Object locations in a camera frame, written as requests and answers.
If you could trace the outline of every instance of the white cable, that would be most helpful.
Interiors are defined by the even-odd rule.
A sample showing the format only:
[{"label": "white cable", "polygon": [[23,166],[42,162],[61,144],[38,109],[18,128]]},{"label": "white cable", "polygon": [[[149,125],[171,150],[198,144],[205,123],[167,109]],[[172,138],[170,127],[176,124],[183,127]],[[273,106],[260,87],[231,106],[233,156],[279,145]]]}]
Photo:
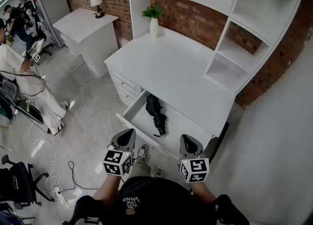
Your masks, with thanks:
[{"label": "white cable", "polygon": [[[52,225],[54,225],[54,221],[55,221],[55,219],[56,219],[57,216],[58,216],[58,218],[59,218],[60,225],[62,225],[62,221],[61,221],[61,218],[60,218],[59,213],[58,213],[58,202],[57,202],[58,198],[56,198],[56,197],[54,196],[54,192],[53,192],[53,189],[56,188],[57,186],[58,186],[58,187],[60,188],[60,190],[62,191],[62,186],[61,186],[61,173],[60,173],[60,168],[59,168],[57,149],[56,149],[56,147],[55,147],[49,140],[46,140],[46,139],[35,139],[35,138],[31,135],[31,128],[33,127],[33,125],[34,125],[34,122],[32,122],[32,124],[30,125],[30,129],[29,129],[29,136],[30,136],[30,138],[33,140],[33,142],[36,143],[36,142],[40,142],[41,140],[44,141],[44,142],[48,142],[48,143],[51,145],[51,147],[52,147],[52,149],[53,149],[53,151],[54,151],[54,160],[51,160],[50,163],[49,163],[49,164],[52,166],[52,170],[51,170],[51,172],[50,172],[50,174],[49,174],[47,180],[45,181],[45,188],[46,188],[46,193],[48,193],[50,196],[52,196],[52,197],[54,198],[54,200],[55,200],[55,216],[54,216],[54,218],[53,218],[53,220],[52,220]],[[57,165],[59,176],[53,175],[53,176],[51,177],[51,175],[52,175],[52,173],[53,173],[53,171],[54,171],[54,166],[55,166],[55,165]],[[54,177],[57,178],[57,184],[56,184],[55,186],[53,186],[53,184],[52,184],[52,179],[53,179]],[[48,188],[48,181],[49,181],[49,179],[50,179],[50,189]]]},{"label": "white cable", "polygon": [[52,83],[52,84],[50,84],[50,87],[53,85],[53,84],[55,84],[55,83],[57,83],[58,81],[60,81],[60,80],[62,80],[64,77],[66,77],[68,74],[71,74],[75,69],[77,69],[80,65],[78,65],[76,68],[74,68],[73,70],[71,70],[70,72],[68,72],[66,75],[64,75],[64,76],[62,76],[60,79],[58,79],[58,80],[56,80],[54,83]]}]

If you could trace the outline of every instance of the black umbrella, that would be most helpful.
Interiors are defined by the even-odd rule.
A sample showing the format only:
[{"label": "black umbrella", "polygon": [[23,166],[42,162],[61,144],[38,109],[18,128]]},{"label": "black umbrella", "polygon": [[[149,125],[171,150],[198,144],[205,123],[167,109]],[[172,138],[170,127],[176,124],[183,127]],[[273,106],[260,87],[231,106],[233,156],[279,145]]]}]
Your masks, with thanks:
[{"label": "black umbrella", "polygon": [[161,137],[162,135],[166,134],[165,131],[165,120],[166,115],[161,113],[162,106],[160,105],[158,99],[150,94],[147,96],[147,105],[146,110],[148,111],[149,115],[153,116],[153,121],[155,123],[155,127],[158,129],[160,135],[154,135],[157,137]]}]

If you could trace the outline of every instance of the open drawer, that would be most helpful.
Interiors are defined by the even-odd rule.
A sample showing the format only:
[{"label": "open drawer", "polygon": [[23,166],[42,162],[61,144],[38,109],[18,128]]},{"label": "open drawer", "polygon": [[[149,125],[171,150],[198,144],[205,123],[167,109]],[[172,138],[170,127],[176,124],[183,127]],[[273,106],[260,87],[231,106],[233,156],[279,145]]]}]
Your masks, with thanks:
[{"label": "open drawer", "polygon": [[154,126],[153,117],[146,111],[147,96],[149,94],[149,92],[144,90],[122,115],[117,113],[116,116],[128,128],[135,129],[138,136],[177,162],[180,158],[179,140],[182,134],[187,134],[197,139],[202,143],[203,149],[207,147],[212,134],[161,100],[159,100],[163,107],[161,112],[167,116],[165,122],[166,135],[162,137],[154,136],[154,134],[159,135],[159,132]]}]

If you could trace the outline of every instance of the person wearing white clothes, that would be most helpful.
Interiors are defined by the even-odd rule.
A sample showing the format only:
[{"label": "person wearing white clothes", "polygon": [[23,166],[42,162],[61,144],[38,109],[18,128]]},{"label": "person wearing white clothes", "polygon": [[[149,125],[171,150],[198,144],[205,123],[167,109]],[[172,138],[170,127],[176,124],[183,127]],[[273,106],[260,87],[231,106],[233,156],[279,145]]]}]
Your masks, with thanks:
[{"label": "person wearing white clothes", "polygon": [[11,81],[16,80],[20,88],[20,94],[35,102],[42,114],[44,122],[51,130],[51,133],[56,135],[64,127],[64,123],[60,119],[66,115],[68,102],[64,102],[62,104],[63,106],[58,104],[44,81],[32,76],[35,75],[30,69],[32,65],[32,60],[25,61],[24,57],[8,45],[3,44],[0,46],[0,70],[3,71],[0,71],[0,74]]}]

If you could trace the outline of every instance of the lamp base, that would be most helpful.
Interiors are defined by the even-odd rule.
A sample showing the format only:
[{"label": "lamp base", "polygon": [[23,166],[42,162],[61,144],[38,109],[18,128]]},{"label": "lamp base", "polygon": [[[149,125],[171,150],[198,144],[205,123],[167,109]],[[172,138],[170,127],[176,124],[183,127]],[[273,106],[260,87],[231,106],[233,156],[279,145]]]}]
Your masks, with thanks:
[{"label": "lamp base", "polygon": [[103,11],[98,11],[96,14],[96,18],[101,18],[101,17],[104,17],[104,13]]}]

